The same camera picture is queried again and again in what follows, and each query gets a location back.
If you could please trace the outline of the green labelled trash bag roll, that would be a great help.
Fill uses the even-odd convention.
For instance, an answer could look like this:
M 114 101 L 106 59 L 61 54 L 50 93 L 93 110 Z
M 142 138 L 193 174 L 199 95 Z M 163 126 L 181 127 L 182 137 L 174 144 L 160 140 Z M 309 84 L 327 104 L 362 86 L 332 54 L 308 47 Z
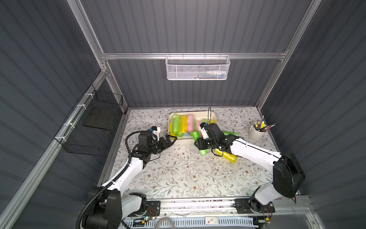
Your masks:
M 198 148 L 200 155 L 206 155 L 209 151 L 209 147 L 207 146 L 205 139 L 200 136 L 198 131 L 193 132 L 192 137 L 194 139 L 194 145 Z

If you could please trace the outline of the pink trash bag roll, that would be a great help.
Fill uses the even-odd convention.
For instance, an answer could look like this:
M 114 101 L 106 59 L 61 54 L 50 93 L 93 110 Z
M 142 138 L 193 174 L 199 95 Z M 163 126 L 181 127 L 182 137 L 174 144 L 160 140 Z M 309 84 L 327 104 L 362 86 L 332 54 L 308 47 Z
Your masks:
M 197 132 L 199 133 L 200 136 L 202 136 L 202 133 L 201 133 L 202 128 L 200 127 L 201 123 L 202 123 L 202 121 L 200 121 L 200 120 L 196 121 L 196 130 L 197 130 Z
M 187 131 L 188 133 L 194 132 L 194 117 L 192 114 L 187 115 Z

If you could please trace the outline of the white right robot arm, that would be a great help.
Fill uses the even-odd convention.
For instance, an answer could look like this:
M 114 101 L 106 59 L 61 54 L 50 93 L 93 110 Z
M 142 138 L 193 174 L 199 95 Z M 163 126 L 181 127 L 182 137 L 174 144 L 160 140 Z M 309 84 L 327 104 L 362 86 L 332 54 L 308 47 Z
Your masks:
M 258 187 L 247 203 L 254 213 L 261 212 L 273 200 L 286 197 L 296 201 L 306 176 L 294 154 L 282 154 L 255 146 L 233 134 L 225 135 L 217 124 L 202 123 L 202 137 L 195 140 L 199 150 L 218 149 L 245 158 L 272 173 L 273 179 Z

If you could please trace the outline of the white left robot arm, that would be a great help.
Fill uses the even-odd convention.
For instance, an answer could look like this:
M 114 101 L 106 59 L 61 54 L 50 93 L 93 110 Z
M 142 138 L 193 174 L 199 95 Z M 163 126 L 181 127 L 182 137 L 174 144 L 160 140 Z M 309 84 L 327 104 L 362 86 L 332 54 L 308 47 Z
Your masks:
M 130 214 L 146 211 L 145 194 L 133 192 L 127 198 L 122 195 L 150 162 L 152 155 L 160 155 L 177 141 L 176 136 L 160 137 L 159 133 L 157 127 L 132 133 L 138 135 L 138 143 L 133 148 L 126 148 L 128 160 L 115 175 L 90 190 L 85 207 L 76 220 L 77 229 L 117 229 Z

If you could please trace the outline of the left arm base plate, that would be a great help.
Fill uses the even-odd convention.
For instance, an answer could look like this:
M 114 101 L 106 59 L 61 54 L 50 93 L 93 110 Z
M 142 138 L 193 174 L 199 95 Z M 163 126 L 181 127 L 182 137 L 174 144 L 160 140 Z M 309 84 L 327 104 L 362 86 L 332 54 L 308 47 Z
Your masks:
M 128 217 L 146 217 L 146 216 L 154 216 L 157 217 L 160 215 L 161 209 L 161 201 L 147 201 L 142 204 L 142 207 L 128 215 Z

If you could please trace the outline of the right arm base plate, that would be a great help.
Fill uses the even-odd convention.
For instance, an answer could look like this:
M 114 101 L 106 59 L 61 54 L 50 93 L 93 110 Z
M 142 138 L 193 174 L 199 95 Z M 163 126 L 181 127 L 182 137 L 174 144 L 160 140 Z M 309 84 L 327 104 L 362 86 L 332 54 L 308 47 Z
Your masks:
M 254 198 L 236 198 L 233 207 L 238 214 L 275 213 L 272 202 L 269 202 L 267 205 L 262 205 Z

